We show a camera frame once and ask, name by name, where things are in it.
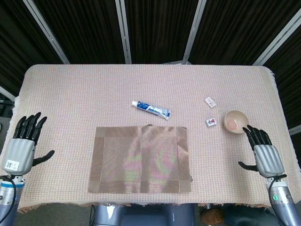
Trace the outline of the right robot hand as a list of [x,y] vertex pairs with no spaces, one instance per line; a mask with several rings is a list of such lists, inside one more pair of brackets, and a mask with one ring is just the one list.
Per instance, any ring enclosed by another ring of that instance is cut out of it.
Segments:
[[264,130],[250,125],[243,127],[243,131],[248,138],[256,164],[246,165],[241,161],[238,164],[245,170],[259,172],[264,178],[282,175],[285,171],[284,166],[278,150],[272,144],[268,134]]

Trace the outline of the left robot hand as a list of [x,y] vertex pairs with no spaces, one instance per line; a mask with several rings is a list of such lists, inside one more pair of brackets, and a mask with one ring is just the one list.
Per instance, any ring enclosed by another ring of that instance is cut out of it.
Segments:
[[31,168],[49,160],[55,153],[49,151],[46,155],[35,158],[35,148],[47,117],[40,118],[41,113],[29,117],[23,116],[16,125],[12,139],[8,143],[2,169],[10,175],[23,176]]

